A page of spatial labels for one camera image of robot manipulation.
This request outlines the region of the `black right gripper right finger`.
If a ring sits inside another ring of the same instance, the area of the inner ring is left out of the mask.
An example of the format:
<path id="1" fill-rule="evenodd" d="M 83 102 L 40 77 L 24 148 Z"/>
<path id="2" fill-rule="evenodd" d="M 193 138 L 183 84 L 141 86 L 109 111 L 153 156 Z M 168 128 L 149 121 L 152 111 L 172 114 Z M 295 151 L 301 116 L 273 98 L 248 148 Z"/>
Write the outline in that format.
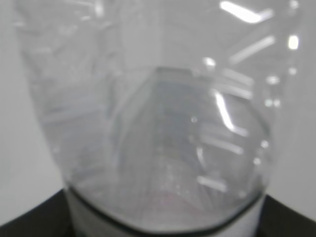
<path id="1" fill-rule="evenodd" d="M 267 195 L 256 237 L 316 237 L 316 222 Z"/>

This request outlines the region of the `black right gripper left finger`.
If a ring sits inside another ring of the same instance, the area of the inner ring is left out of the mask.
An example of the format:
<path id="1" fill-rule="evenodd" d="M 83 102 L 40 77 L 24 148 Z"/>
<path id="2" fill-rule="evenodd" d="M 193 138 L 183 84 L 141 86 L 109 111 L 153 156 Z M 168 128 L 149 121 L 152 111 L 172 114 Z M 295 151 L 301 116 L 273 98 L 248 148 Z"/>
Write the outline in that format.
<path id="1" fill-rule="evenodd" d="M 74 237 L 63 191 L 0 227 L 1 237 Z"/>

